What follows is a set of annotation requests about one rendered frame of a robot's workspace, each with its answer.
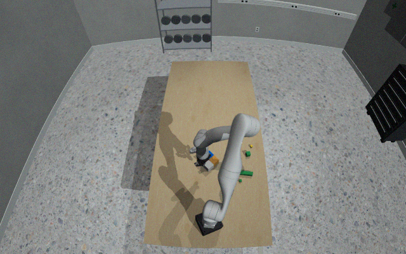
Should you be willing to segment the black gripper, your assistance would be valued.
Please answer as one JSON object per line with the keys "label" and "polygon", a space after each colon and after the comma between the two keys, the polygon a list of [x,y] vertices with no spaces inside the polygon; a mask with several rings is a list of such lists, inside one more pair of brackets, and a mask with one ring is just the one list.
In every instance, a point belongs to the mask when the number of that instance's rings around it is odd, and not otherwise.
{"label": "black gripper", "polygon": [[199,159],[197,157],[197,162],[194,163],[194,165],[196,166],[205,166],[206,161],[208,161],[208,159],[211,157],[211,154],[209,153],[208,157],[206,159]]}

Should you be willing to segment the brown wood-grain cube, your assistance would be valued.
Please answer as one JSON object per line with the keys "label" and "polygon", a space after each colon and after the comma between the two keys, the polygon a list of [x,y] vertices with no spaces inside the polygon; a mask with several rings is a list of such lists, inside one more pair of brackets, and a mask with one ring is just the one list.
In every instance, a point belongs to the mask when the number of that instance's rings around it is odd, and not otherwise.
{"label": "brown wood-grain cube", "polygon": [[209,160],[210,160],[210,162],[212,162],[214,167],[219,163],[219,159],[215,155],[213,157],[211,157]]}

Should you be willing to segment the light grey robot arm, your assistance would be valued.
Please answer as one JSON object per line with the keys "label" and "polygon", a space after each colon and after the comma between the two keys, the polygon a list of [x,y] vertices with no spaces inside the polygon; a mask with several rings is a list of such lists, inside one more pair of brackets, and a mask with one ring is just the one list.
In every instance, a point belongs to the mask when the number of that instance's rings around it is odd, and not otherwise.
{"label": "light grey robot arm", "polygon": [[240,113],[234,117],[231,126],[219,126],[210,130],[201,129],[195,136],[193,140],[194,146],[190,149],[190,153],[196,153],[199,159],[206,159],[208,157],[208,146],[212,143],[228,140],[225,155],[218,173],[218,182],[223,196],[223,203],[213,200],[206,201],[202,210],[202,224],[204,227],[213,229],[216,222],[220,222],[224,219],[233,190],[242,170],[242,158],[240,153],[242,141],[244,137],[257,135],[259,129],[260,123],[258,119]]}

